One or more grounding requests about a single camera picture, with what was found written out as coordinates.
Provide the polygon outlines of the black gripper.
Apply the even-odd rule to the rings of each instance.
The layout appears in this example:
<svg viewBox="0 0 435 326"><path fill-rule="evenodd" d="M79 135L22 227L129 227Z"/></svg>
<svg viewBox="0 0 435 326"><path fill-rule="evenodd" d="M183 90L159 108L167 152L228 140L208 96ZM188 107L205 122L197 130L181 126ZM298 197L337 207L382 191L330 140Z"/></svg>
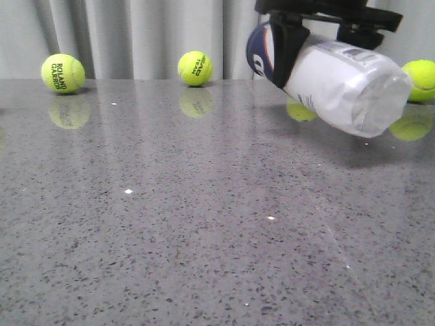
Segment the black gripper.
<svg viewBox="0 0 435 326"><path fill-rule="evenodd" d="M310 35L302 20L339 24L336 40L374 50L384 39L379 30L396 32L402 14L369 7L366 1L257 0L255 10L270 15L273 34L273 83L287 84L298 53Z"/></svg>

